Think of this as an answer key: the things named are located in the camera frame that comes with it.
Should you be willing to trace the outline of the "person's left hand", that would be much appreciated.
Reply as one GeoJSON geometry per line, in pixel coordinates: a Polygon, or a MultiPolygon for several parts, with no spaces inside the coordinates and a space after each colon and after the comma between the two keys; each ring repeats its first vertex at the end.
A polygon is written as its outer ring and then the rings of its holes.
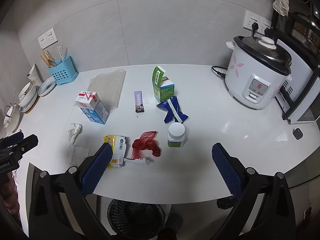
{"type": "Polygon", "coordinates": [[[7,173],[5,182],[1,183],[1,196],[3,198],[3,204],[9,213],[12,215],[18,214],[20,205],[12,172],[7,173]]]}

